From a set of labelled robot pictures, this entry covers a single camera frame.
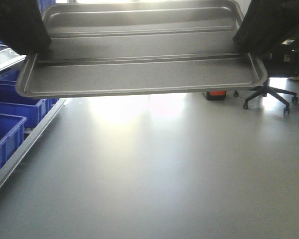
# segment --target office chair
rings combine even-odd
[[[289,44],[282,43],[292,37]],[[239,52],[262,57],[268,72],[262,86],[250,89],[256,92],[245,99],[243,108],[248,109],[251,99],[270,94],[286,105],[284,113],[289,114],[289,102],[278,93],[293,95],[293,103],[298,102],[297,94],[270,87],[269,79],[299,75],[299,0],[252,0],[233,41]]]

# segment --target gray floor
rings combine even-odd
[[[0,190],[0,239],[299,239],[299,103],[249,94],[70,99]]]

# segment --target chair caster wheel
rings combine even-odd
[[[284,114],[285,114],[286,112],[288,113],[288,115],[290,114],[290,108],[289,108],[289,107],[284,108]]]
[[[297,96],[294,96],[294,97],[292,97],[292,102],[293,102],[293,103],[297,103],[297,102],[298,102],[298,100],[299,100],[299,99],[298,99],[298,97],[297,97]]]

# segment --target red object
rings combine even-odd
[[[210,91],[209,94],[211,96],[225,96],[226,91]]]

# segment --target metal shelf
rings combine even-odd
[[[0,188],[14,171],[14,169],[19,165],[24,156],[28,153],[34,143],[38,140],[40,135],[50,124],[53,118],[60,111],[64,105],[66,99],[59,99],[59,101],[53,106],[53,108],[47,113],[47,115],[42,119],[42,121],[37,125],[36,128],[29,134],[29,136],[24,140],[22,145],[16,150],[16,152],[11,156],[7,163],[0,170]]]
[[[18,55],[11,48],[0,51],[0,71],[12,67],[25,59],[25,56]]]

